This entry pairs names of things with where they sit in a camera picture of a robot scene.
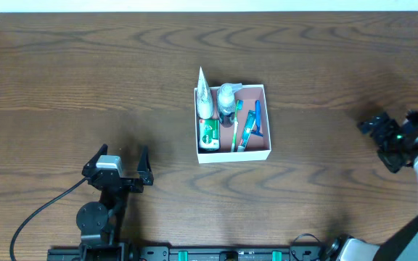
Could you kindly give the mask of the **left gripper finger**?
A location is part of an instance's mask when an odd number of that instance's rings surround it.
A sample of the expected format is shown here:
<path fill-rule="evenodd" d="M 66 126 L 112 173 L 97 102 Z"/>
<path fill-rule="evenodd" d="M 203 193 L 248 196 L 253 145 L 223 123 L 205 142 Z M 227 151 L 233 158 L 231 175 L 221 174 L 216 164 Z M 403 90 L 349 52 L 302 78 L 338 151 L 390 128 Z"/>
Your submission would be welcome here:
<path fill-rule="evenodd" d="M 91 170 L 94 170 L 97 166 L 97 162 L 102 155 L 107 154 L 108 145 L 103 144 L 98 152 L 83 166 L 82 172 L 89 173 Z"/>
<path fill-rule="evenodd" d="M 137 166 L 137 173 L 140 178 L 151 178 L 152 170 L 149 163 L 148 146 L 144 146 Z"/>

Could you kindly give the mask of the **green soap bar package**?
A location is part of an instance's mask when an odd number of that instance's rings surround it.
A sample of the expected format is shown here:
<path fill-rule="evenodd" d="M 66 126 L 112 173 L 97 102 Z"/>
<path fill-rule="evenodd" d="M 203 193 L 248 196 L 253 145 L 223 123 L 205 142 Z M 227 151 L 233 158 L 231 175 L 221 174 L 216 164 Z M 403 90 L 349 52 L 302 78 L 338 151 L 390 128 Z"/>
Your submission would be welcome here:
<path fill-rule="evenodd" d="M 215 119 L 199 119 L 199 148 L 205 151 L 220 149 L 219 121 Z"/>

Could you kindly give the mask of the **white Pantene tube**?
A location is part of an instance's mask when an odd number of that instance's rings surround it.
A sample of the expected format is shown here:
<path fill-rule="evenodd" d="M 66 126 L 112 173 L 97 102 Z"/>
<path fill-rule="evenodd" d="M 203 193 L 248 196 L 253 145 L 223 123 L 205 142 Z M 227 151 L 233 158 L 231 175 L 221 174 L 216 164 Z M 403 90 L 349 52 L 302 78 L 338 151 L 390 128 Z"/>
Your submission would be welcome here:
<path fill-rule="evenodd" d="M 204 72 L 200 67 L 197 82 L 197 114 L 202 119 L 210 119 L 213 116 L 213 97 L 206 81 Z"/>

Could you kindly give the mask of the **blue pump soap bottle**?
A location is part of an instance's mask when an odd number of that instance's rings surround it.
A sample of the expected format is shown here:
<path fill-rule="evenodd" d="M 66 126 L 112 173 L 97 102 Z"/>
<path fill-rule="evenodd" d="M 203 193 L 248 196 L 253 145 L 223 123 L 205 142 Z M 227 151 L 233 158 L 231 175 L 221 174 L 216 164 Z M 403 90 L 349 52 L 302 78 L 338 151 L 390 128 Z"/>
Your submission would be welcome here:
<path fill-rule="evenodd" d="M 234 123 L 234 113 L 237 108 L 235 94 L 241 89 L 241 83 L 225 83 L 217 91 L 218 119 L 225 128 L 231 127 Z"/>

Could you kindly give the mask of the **blue disposable razor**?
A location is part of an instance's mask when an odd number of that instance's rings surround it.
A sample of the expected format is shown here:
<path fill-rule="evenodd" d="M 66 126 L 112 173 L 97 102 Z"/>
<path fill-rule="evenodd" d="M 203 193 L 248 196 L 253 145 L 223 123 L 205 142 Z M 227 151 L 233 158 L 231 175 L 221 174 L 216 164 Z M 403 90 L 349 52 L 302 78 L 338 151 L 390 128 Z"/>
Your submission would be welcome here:
<path fill-rule="evenodd" d="M 251 133 L 263 137 L 261 133 L 261 102 L 259 100 L 255 101 L 255 129 L 252 129 Z"/>

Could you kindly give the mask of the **green white toothbrush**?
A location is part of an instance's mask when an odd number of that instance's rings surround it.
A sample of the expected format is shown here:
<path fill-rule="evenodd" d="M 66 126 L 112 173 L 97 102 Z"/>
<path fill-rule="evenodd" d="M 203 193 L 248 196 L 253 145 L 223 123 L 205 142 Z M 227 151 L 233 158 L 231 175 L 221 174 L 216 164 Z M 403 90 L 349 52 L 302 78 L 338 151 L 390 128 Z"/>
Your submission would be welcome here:
<path fill-rule="evenodd" d="M 238 111 L 242 110 L 243 107 L 243 100 L 237 100 L 236 103 L 236 108 L 234 111 L 234 132 L 233 132 L 233 138 L 232 138 L 232 142 L 231 142 L 231 152 L 235 152 L 235 146 L 237 143 L 237 129 L 238 129 L 238 125 L 239 125 L 239 121 L 238 121 Z"/>

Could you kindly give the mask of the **Colgate toothpaste tube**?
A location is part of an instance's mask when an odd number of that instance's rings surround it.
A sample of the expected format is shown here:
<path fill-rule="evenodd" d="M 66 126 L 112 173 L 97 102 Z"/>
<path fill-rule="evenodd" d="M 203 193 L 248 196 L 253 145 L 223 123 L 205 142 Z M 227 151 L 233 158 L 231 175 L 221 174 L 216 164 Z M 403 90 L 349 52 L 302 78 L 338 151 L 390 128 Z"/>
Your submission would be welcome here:
<path fill-rule="evenodd" d="M 242 132 L 241 140 L 237 147 L 237 152 L 243 152 L 246 149 L 248 141 L 250 139 L 250 135 L 252 133 L 252 129 L 255 126 L 255 120 L 256 120 L 256 113 L 254 110 L 250 110 L 247 114 L 245 127 Z"/>

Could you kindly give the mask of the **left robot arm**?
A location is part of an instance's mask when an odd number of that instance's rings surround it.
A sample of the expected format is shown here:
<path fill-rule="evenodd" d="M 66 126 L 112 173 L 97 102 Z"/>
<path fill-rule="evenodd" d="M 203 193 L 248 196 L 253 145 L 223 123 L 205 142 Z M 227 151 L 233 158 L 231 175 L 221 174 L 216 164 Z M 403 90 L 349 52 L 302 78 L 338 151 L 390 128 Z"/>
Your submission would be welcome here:
<path fill-rule="evenodd" d="M 88 248 L 114 245 L 120 233 L 128 195 L 141 193 L 145 186 L 154 183 L 147 147 L 142 149 L 139 158 L 137 178 L 125 177 L 121 158 L 109 155 L 107 149 L 108 145 L 103 144 L 82 169 L 86 182 L 101 192 L 99 201 L 85 204 L 76 215 L 81 246 Z"/>

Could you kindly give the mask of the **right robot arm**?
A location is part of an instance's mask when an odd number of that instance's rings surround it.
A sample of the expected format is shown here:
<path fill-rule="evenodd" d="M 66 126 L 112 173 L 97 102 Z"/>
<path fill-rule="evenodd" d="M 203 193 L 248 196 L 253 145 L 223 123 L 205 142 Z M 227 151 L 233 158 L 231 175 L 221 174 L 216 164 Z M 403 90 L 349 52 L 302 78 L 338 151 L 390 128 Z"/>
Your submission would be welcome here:
<path fill-rule="evenodd" d="M 411 169 L 417 190 L 411 219 L 382 243 L 370 243 L 350 234 L 338 236 L 322 253 L 321 260 L 418 260 L 418 109 L 402 120 L 380 112 L 357 125 L 373 140 L 377 158 L 388 172 Z"/>

